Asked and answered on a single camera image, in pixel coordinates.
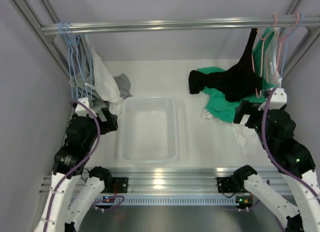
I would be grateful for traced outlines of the black tank top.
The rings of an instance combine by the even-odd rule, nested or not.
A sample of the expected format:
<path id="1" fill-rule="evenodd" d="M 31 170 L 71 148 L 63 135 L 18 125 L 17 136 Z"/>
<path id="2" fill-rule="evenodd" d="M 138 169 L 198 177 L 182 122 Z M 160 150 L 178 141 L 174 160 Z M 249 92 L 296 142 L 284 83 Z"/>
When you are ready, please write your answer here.
<path id="1" fill-rule="evenodd" d="M 230 69 L 209 74 L 192 70 L 188 78 L 190 94 L 198 94 L 207 87 L 222 92 L 226 101 L 236 102 L 261 91 L 263 80 L 256 75 L 253 66 L 253 45 L 256 36 L 257 29 L 251 29 L 240 60 Z"/>

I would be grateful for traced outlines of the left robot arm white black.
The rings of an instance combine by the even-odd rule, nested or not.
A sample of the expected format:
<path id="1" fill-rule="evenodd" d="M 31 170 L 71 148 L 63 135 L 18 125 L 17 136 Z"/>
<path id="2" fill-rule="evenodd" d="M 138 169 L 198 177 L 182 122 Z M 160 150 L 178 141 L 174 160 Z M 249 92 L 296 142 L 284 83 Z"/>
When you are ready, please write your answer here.
<path id="1" fill-rule="evenodd" d="M 54 156 L 48 198 L 36 232 L 77 232 L 87 212 L 95 207 L 98 194 L 113 186 L 110 170 L 94 167 L 83 189 L 72 200 L 101 135 L 118 128 L 118 118 L 108 106 L 91 106 L 86 98 L 74 100 L 72 105 L 75 112 L 66 128 L 64 144 Z"/>

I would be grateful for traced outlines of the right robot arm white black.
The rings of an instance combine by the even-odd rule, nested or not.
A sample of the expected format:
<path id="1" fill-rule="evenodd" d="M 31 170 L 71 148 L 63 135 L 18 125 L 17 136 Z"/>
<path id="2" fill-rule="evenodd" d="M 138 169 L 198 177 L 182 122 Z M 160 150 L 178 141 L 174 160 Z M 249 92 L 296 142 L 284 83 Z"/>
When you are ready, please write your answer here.
<path id="1" fill-rule="evenodd" d="M 249 192 L 276 217 L 286 232 L 320 230 L 320 187 L 311 153 L 294 139 L 295 122 L 284 108 L 259 110 L 260 104 L 243 101 L 235 110 L 234 123 L 249 116 L 245 126 L 254 129 L 271 163 L 288 184 L 294 197 L 292 204 L 251 166 L 245 165 L 231 175 L 231 192 Z"/>

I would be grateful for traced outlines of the green tank top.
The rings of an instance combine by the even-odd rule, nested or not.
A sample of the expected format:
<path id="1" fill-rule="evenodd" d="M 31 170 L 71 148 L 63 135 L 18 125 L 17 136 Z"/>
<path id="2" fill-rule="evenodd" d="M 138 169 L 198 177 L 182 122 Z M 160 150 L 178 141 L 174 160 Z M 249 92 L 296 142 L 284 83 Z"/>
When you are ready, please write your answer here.
<path id="1" fill-rule="evenodd" d="M 265 41 L 259 40 L 255 48 L 252 50 L 255 73 L 260 75 L 262 73 L 262 88 L 263 90 L 269 89 L 272 86 L 266 82 L 265 78 L 265 52 L 270 43 L 270 28 L 267 28 L 263 37 L 267 37 Z M 216 117 L 224 122 L 232 123 L 235 117 L 235 109 L 241 104 L 241 101 L 228 102 L 225 99 L 225 94 L 214 88 L 205 87 L 202 93 L 209 95 L 209 100 L 205 106 L 206 118 Z"/>

